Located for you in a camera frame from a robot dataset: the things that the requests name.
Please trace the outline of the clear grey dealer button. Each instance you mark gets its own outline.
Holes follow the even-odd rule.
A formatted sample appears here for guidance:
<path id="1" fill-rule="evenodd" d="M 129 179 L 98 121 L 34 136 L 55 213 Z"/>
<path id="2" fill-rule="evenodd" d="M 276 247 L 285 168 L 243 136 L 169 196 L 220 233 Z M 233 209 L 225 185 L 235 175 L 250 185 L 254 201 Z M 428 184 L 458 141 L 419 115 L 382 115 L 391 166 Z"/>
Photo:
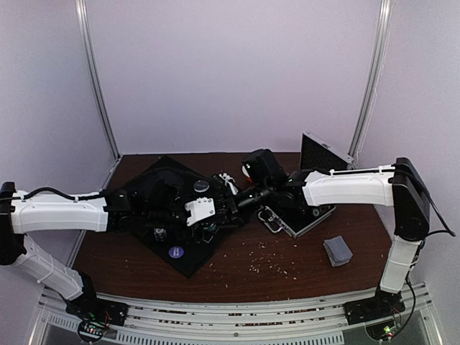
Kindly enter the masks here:
<path id="1" fill-rule="evenodd" d="M 196 193 L 205 193 L 210 188 L 210 183 L 206 180 L 197 180 L 193 184 Z"/>

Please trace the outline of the purple small blind button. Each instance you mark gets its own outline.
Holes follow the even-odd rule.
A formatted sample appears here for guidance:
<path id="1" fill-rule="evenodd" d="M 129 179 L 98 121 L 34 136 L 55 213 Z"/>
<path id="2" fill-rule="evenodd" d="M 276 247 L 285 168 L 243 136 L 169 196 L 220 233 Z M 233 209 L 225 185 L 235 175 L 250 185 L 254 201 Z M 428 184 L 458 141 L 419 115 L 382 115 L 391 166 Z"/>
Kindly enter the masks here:
<path id="1" fill-rule="evenodd" d="M 168 250 L 168 256 L 170 259 L 180 259 L 184 254 L 185 250 L 181 246 L 173 246 Z"/>

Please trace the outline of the poker chip stack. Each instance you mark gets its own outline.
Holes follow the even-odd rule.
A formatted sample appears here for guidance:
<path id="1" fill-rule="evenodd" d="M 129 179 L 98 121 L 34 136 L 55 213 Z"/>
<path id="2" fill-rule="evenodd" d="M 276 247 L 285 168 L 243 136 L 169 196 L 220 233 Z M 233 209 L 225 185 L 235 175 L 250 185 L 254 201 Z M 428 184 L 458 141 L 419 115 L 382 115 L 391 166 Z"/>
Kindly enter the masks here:
<path id="1" fill-rule="evenodd" d="M 156 242 L 164 242 L 167 239 L 167 231 L 164 228 L 154 228 L 153 234 Z"/>

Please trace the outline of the poker chip row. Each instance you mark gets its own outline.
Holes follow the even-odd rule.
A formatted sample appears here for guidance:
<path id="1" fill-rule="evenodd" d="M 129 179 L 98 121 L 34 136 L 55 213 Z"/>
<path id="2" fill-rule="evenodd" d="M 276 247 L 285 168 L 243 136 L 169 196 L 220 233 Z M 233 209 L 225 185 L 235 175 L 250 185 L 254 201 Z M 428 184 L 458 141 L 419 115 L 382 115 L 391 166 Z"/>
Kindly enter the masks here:
<path id="1" fill-rule="evenodd" d="M 321 206 L 319 207 L 315 207 L 312 209 L 312 215 L 316 218 L 318 218 L 319 216 L 322 216 L 324 213 L 323 211 L 323 208 Z"/>

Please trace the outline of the grey playing card deck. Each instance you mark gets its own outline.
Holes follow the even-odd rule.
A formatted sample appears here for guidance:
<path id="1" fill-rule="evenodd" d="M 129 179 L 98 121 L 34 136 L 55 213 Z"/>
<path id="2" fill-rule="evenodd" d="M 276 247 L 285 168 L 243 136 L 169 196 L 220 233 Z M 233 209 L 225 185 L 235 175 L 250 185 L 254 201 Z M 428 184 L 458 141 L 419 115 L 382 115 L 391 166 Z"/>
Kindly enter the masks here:
<path id="1" fill-rule="evenodd" d="M 328 255 L 332 267 L 339 267 L 347 264 L 353 254 L 342 236 L 326 239 L 323 242 L 324 249 Z"/>

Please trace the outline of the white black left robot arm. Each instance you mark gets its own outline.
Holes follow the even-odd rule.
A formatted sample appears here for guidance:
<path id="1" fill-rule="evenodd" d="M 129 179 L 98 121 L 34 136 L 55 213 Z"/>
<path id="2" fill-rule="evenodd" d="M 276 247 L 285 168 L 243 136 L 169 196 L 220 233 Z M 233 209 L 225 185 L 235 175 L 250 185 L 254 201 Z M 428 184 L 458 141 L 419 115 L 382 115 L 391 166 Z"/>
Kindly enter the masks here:
<path id="1" fill-rule="evenodd" d="M 245 222 L 231 188 L 221 183 L 152 178 L 116 190 L 68 195 L 1 187 L 1 263 L 52 288 L 88 319 L 104 311 L 92 279 L 57 261 L 30 238 L 36 231 L 129 232 L 185 276 L 212 255 L 229 229 Z"/>

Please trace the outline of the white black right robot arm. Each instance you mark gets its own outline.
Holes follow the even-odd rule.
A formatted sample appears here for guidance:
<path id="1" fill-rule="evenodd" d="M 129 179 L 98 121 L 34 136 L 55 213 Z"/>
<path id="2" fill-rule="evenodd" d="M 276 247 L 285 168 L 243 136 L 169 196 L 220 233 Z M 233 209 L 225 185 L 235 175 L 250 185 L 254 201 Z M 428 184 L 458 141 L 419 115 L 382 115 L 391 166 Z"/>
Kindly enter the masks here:
<path id="1" fill-rule="evenodd" d="M 379 282 L 381 291 L 369 300 L 368 309 L 381 318 L 395 307 L 395 295 L 402 290 L 430 228 L 429 193 L 408 158 L 361 170 L 315 167 L 287 175 L 270 150 L 259 149 L 243 159 L 242 170 L 254 185 L 236 196 L 239 210 L 267 203 L 302 213 L 339 204 L 393 208 L 395 231 Z"/>

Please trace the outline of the black poker table mat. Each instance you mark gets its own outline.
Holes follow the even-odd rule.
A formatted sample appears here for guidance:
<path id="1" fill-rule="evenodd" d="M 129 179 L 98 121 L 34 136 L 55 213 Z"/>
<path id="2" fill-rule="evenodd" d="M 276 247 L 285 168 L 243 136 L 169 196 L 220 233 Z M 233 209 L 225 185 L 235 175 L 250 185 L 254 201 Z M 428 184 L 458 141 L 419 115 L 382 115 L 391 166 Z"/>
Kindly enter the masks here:
<path id="1" fill-rule="evenodd" d="M 210 188 L 205 193 L 196 193 L 193 184 L 206 180 Z M 187 226 L 190 213 L 185 204 L 197 198 L 220 198 L 235 195 L 224 185 L 223 180 L 212 175 L 206 177 L 186 167 L 171 157 L 161 157 L 138 176 L 114 189 L 105 189 L 109 232 L 130 233 L 143 245 L 173 266 L 186 277 L 191 277 L 215 253 L 221 242 L 235 229 L 212 229 L 198 222 Z M 249 222 L 248 211 L 239 210 L 239 226 Z M 167 239 L 155 241 L 153 229 L 164 228 Z M 168 250 L 181 246 L 185 254 L 180 259 L 170 259 Z"/>

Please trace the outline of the aluminium poker chip case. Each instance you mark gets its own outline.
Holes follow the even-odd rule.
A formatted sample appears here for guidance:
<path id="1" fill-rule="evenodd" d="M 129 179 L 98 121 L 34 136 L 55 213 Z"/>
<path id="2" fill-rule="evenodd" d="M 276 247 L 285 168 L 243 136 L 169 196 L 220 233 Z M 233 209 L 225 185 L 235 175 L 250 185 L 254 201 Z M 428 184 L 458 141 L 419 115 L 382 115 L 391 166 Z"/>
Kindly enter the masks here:
<path id="1" fill-rule="evenodd" d="M 326 220 L 336 209 L 335 205 L 322 205 L 323 215 L 312 215 L 302 192 L 300 179 L 308 170 L 348 170 L 354 158 L 324 142 L 312 132 L 304 132 L 301 142 L 299 169 L 290 173 L 283 181 L 272 184 L 274 190 L 266 203 L 257 210 L 257 218 L 270 232 L 281 231 L 297 239 L 313 227 Z"/>

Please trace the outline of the aluminium front rail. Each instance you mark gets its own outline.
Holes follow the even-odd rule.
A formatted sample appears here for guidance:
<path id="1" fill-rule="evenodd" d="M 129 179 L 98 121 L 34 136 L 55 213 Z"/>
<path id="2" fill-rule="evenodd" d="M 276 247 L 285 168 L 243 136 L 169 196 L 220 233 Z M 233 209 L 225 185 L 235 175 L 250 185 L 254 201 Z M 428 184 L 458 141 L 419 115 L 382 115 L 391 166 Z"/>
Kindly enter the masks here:
<path id="1" fill-rule="evenodd" d="M 343 305 L 369 298 L 374 289 L 317 298 L 260 303 L 179 303 L 100 294 L 128 305 L 123 326 L 95 344 L 446 344 L 425 284 L 413 287 L 416 307 L 399 336 L 374 341 L 373 324 L 349 324 Z M 85 344 L 79 319 L 45 288 L 26 344 Z"/>

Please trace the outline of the right aluminium frame post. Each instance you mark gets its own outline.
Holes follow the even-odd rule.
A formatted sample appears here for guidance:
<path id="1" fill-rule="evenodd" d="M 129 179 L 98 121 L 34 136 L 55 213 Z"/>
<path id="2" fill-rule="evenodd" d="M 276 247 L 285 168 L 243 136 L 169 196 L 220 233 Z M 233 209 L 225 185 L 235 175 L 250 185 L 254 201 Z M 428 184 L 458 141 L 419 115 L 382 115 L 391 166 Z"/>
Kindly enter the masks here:
<path id="1" fill-rule="evenodd" d="M 364 140 L 372 117 L 374 101 L 377 97 L 377 84 L 382 71 L 387 49 L 392 4 L 393 1 L 390 0 L 383 0 L 380 2 L 377 30 L 374 39 L 374 48 L 370 61 L 369 73 L 359 110 L 359 116 L 349 147 L 349 155 L 354 158 L 355 163 L 358 162 L 359 153 L 362 151 L 364 146 Z"/>

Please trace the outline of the aluminium frame post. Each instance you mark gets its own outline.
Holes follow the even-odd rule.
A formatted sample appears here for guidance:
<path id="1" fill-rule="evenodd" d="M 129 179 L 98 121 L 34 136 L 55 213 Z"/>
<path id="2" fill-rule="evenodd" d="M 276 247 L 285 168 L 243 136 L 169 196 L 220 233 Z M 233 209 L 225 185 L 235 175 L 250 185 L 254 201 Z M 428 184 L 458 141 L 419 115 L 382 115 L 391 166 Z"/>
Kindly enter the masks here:
<path id="1" fill-rule="evenodd" d="M 377 97 L 377 84 L 382 71 L 387 49 L 392 4 L 393 1 L 390 0 L 383 0 L 380 2 L 377 30 L 374 39 L 374 48 L 370 61 L 369 73 L 359 110 L 359 116 L 349 147 L 349 155 L 354 158 L 355 163 L 358 162 L 359 153 L 362 151 L 364 146 L 364 140 L 372 117 L 374 101 Z"/>
<path id="2" fill-rule="evenodd" d="M 104 135 L 109 144 L 111 155 L 115 160 L 119 160 L 121 158 L 121 154 L 119 152 L 119 148 L 114 136 L 114 131 L 109 120 L 109 115 L 106 109 L 106 103 L 104 100 L 101 82 L 98 75 L 96 57 L 94 54 L 93 42 L 91 39 L 91 29 L 88 21 L 86 1 L 76 0 L 75 9 L 78 20 L 78 26 L 80 29 L 80 35 L 83 41 L 84 50 L 86 52 L 86 61 L 91 80 L 91 88 L 93 91 L 93 96 L 95 98 L 98 115 L 101 120 Z"/>

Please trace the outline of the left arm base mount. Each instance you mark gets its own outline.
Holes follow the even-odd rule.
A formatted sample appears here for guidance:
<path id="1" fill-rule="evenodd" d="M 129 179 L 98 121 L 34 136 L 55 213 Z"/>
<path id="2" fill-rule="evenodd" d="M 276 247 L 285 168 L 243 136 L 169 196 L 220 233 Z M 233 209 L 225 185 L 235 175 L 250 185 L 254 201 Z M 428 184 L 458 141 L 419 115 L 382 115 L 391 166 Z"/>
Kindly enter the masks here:
<path id="1" fill-rule="evenodd" d="M 79 317 L 83 321 L 99 323 L 103 326 L 123 326 L 127 317 L 129 306 L 126 303 L 98 299 L 96 306 L 89 310 L 77 306 L 73 302 L 65 302 L 65 311 Z"/>

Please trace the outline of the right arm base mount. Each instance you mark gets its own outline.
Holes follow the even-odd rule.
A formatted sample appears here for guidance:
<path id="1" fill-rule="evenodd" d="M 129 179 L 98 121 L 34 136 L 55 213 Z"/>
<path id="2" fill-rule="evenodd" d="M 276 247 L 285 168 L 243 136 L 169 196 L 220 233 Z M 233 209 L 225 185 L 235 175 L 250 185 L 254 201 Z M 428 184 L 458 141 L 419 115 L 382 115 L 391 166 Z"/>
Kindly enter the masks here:
<path id="1" fill-rule="evenodd" d="M 401 298 L 365 298 L 344 304 L 344 314 L 349 325 L 367 323 L 392 316 L 395 311 L 405 311 L 405 304 Z"/>

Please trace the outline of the left aluminium frame post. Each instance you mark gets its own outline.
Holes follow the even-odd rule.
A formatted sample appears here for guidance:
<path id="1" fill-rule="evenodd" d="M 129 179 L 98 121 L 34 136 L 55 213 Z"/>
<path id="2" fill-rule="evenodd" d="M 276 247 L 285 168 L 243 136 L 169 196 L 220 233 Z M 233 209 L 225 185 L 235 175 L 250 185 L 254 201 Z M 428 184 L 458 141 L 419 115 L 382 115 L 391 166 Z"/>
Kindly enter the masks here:
<path id="1" fill-rule="evenodd" d="M 91 29 L 88 21 L 86 1 L 76 0 L 75 9 L 78 20 L 78 26 L 80 29 L 80 35 L 83 41 L 84 50 L 86 52 L 86 61 L 91 80 L 91 88 L 93 91 L 93 96 L 95 98 L 98 115 L 101 120 L 104 135 L 109 144 L 111 155 L 115 160 L 119 160 L 121 158 L 121 154 L 119 152 L 119 148 L 114 136 L 114 131 L 109 120 L 109 115 L 106 109 L 106 103 L 104 100 L 101 82 L 98 75 L 96 57 L 94 54 L 93 42 L 91 39 Z"/>

